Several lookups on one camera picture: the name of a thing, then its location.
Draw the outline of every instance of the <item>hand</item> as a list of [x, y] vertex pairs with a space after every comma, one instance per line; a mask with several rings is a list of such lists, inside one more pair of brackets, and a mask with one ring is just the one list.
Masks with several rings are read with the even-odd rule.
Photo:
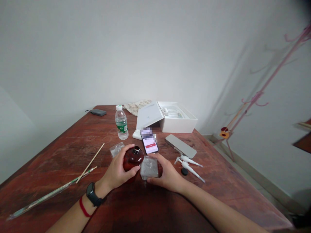
[[148, 178], [147, 182], [161, 186], [172, 192], [182, 193], [187, 181], [178, 174], [171, 162], [160, 154], [148, 154], [148, 156], [159, 161], [163, 167], [163, 173], [160, 178]]
[[104, 176], [99, 181], [96, 182], [95, 192], [96, 192], [96, 187], [98, 187], [99, 196], [103, 196], [103, 195], [105, 196], [111, 190], [118, 188], [123, 183], [127, 182], [130, 178], [132, 178], [137, 173], [137, 171], [140, 169], [140, 166], [135, 166], [128, 172], [125, 172], [123, 169], [123, 159], [124, 159], [125, 152], [134, 146], [135, 144], [129, 144], [123, 147], [121, 151], [119, 152], [119, 154], [117, 154], [116, 157], [114, 157], [113, 160], [111, 161], [111, 164], [108, 167]]

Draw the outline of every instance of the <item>plastic water bottle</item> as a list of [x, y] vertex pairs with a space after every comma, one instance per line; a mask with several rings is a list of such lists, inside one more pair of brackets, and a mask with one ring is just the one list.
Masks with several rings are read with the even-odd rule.
[[121, 140], [125, 140], [129, 137], [126, 115], [122, 110], [122, 105], [117, 105], [116, 110], [116, 125], [118, 127], [118, 136]]

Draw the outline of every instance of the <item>clear plastic cube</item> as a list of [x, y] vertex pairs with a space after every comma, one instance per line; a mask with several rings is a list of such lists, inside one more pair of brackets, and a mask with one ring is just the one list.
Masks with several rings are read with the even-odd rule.
[[120, 142], [117, 145], [110, 147], [109, 150], [110, 150], [112, 158], [114, 158], [121, 151], [122, 147], [124, 147], [123, 142]]
[[144, 156], [144, 160], [140, 165], [140, 175], [143, 180], [147, 180], [148, 177], [159, 177], [158, 160]]

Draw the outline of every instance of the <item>silver power bank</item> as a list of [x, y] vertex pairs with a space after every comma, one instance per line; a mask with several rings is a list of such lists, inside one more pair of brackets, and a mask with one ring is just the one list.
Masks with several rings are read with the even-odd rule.
[[177, 150], [180, 154], [188, 156], [190, 159], [192, 159], [197, 151], [193, 149], [192, 147], [188, 146], [186, 143], [175, 137], [174, 135], [170, 134], [165, 138], [165, 141], [173, 147], [175, 150]]

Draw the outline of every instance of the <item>black bottle cap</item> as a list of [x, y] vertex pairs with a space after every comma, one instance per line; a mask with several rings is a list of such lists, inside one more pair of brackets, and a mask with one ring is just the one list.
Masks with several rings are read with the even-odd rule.
[[188, 170], [187, 170], [186, 168], [182, 168], [182, 169], [181, 169], [181, 173], [182, 173], [183, 175], [188, 175]]

